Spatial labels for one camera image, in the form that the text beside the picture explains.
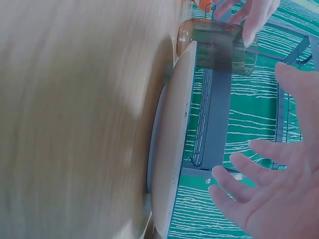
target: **green floor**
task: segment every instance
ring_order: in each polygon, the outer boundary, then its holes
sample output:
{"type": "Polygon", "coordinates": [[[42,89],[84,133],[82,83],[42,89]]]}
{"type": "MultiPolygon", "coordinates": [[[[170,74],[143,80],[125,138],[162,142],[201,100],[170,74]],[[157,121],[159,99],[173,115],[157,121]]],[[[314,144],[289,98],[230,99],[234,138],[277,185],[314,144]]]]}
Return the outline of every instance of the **green floor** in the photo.
{"type": "MultiPolygon", "coordinates": [[[[233,7],[235,13],[240,4],[233,7]]],[[[204,17],[196,6],[193,6],[192,17],[204,17]]],[[[282,0],[277,12],[271,18],[274,21],[284,22],[299,27],[319,36],[319,15],[298,4],[282,0]]],[[[290,33],[265,26],[258,34],[259,50],[279,56],[287,56],[289,52],[302,40],[290,33]]],[[[301,60],[310,55],[308,48],[301,56],[301,60]]],[[[270,167],[271,162],[252,152],[248,142],[255,138],[273,140],[275,137],[277,84],[274,75],[275,60],[258,56],[254,72],[249,77],[232,76],[231,106],[228,124],[228,133],[223,164],[232,166],[229,156],[233,152],[242,152],[252,160],[263,166],[270,167]]],[[[312,61],[302,67],[302,70],[314,68],[312,61]]],[[[193,153],[194,134],[198,122],[199,103],[201,97],[201,83],[203,69],[197,68],[193,101],[190,112],[190,122],[187,131],[184,160],[193,153]]],[[[289,97],[289,109],[285,112],[284,140],[294,142],[300,140],[300,131],[296,119],[295,103],[289,97]]],[[[226,220],[212,203],[207,188],[215,184],[214,180],[205,178],[181,176],[173,217],[168,238],[182,239],[222,239],[222,238],[251,238],[243,233],[232,222],[226,220]]]]}

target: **transparent plastic container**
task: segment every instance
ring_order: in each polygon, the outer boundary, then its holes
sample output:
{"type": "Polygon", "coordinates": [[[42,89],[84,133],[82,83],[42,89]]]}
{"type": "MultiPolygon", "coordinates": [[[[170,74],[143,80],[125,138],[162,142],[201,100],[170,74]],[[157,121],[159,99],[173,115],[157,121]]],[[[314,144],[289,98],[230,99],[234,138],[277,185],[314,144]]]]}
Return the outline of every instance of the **transparent plastic container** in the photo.
{"type": "Polygon", "coordinates": [[[190,42],[197,41],[197,66],[249,76],[256,64],[258,41],[256,36],[251,46],[245,48],[242,32],[241,25],[188,19],[179,26],[177,55],[180,56],[190,42]]]}

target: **wood grain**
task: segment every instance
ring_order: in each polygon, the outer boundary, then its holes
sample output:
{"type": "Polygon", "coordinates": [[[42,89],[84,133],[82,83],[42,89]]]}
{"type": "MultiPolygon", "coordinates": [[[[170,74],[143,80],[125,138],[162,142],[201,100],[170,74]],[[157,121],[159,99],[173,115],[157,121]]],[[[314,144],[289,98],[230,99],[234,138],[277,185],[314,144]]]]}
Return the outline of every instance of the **wood grain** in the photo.
{"type": "Polygon", "coordinates": [[[0,2],[0,238],[138,238],[181,8],[181,0],[0,2]]]}

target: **hand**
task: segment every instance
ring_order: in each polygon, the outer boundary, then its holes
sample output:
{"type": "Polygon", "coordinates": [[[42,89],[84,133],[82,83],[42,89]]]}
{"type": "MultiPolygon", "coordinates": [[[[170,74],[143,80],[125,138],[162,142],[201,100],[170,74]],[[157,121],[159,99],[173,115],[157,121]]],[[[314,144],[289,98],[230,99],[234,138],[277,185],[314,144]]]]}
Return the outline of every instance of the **hand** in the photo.
{"type": "MultiPolygon", "coordinates": [[[[213,4],[217,4],[220,0],[213,0],[213,4]]],[[[220,18],[234,4],[240,0],[226,0],[218,10],[215,17],[220,18]]],[[[240,24],[246,19],[243,29],[243,40],[245,47],[248,47],[254,40],[257,31],[261,30],[268,18],[279,7],[280,0],[247,0],[244,6],[234,14],[229,22],[240,24]]]]}
{"type": "Polygon", "coordinates": [[[236,181],[223,167],[213,168],[219,185],[209,188],[212,200],[226,218],[255,239],[319,238],[319,73],[302,72],[283,63],[276,78],[296,100],[304,141],[294,144],[254,140],[259,155],[287,165],[285,171],[264,168],[240,153],[234,166],[257,187],[236,181]]]}

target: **blurred wooden object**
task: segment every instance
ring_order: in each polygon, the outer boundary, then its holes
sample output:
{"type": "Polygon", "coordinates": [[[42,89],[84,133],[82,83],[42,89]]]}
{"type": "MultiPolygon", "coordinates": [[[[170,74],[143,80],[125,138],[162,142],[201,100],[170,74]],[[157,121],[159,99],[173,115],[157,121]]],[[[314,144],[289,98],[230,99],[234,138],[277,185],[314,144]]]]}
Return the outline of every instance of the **blurred wooden object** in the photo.
{"type": "Polygon", "coordinates": [[[0,12],[0,238],[138,238],[182,0],[3,0],[0,12]]]}

